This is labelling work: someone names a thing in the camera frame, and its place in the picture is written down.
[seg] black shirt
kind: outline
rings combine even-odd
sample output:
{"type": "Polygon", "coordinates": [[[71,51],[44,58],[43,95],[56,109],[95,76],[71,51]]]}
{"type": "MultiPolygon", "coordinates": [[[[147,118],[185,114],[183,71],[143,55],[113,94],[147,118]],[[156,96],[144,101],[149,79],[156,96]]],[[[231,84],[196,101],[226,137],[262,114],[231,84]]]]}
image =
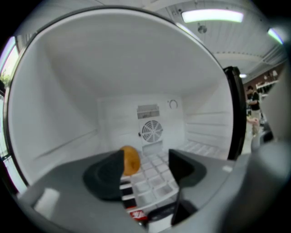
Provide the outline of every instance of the black shirt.
{"type": "Polygon", "coordinates": [[[255,92],[251,95],[251,98],[250,98],[250,101],[255,101],[255,100],[258,101],[256,104],[251,105],[251,109],[252,109],[253,111],[256,111],[256,110],[259,110],[259,109],[260,109],[259,99],[260,99],[259,94],[258,94],[258,92],[255,91],[255,92]]]}

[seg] brown wall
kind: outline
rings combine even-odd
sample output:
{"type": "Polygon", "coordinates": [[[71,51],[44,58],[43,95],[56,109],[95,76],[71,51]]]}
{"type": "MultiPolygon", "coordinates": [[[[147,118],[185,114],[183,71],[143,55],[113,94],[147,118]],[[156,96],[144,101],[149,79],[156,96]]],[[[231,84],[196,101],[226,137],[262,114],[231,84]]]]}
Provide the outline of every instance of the brown wall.
{"type": "Polygon", "coordinates": [[[254,78],[253,80],[251,80],[251,81],[245,83],[245,84],[244,84],[244,89],[246,90],[247,87],[248,87],[249,85],[251,85],[251,86],[256,90],[256,84],[258,84],[259,82],[266,82],[266,81],[267,81],[267,82],[272,82],[272,81],[274,81],[274,78],[273,78],[273,77],[268,77],[268,76],[269,76],[269,75],[268,75],[268,72],[270,72],[270,74],[272,74],[272,73],[273,73],[273,70],[275,70],[275,71],[277,72],[277,74],[278,74],[278,76],[275,77],[275,79],[277,79],[277,78],[279,77],[280,73],[282,72],[282,70],[283,70],[285,64],[286,64],[286,63],[282,63],[282,64],[280,64],[280,65],[278,65],[278,66],[276,66],[276,67],[274,67],[274,68],[268,70],[267,72],[261,74],[261,75],[258,76],[257,78],[254,78]]]}

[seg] rectangular vent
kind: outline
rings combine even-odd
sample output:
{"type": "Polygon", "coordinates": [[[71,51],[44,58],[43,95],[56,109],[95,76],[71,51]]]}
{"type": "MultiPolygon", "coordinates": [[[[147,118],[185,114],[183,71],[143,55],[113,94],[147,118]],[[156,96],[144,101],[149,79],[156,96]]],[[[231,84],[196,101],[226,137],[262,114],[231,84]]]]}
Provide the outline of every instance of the rectangular vent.
{"type": "Polygon", "coordinates": [[[157,104],[140,105],[137,108],[137,118],[145,119],[149,117],[158,117],[160,115],[159,106],[157,104]]]}

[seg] red label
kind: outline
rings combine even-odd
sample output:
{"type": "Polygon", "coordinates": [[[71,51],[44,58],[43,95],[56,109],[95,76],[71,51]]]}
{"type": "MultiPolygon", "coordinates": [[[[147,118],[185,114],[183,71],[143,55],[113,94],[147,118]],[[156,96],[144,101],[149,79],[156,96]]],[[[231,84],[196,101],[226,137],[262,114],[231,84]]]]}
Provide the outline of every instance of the red label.
{"type": "Polygon", "coordinates": [[[130,212],[130,215],[135,219],[135,220],[147,220],[147,216],[144,214],[142,210],[137,210],[134,212],[130,212]]]}

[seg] fan grille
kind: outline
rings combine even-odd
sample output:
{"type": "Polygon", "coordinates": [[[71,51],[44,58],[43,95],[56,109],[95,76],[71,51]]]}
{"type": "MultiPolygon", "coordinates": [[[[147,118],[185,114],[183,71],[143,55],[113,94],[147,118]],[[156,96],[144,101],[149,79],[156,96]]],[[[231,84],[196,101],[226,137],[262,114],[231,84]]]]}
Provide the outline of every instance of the fan grille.
{"type": "Polygon", "coordinates": [[[142,137],[147,142],[156,142],[162,135],[163,127],[157,121],[148,121],[142,128],[142,137]]]}

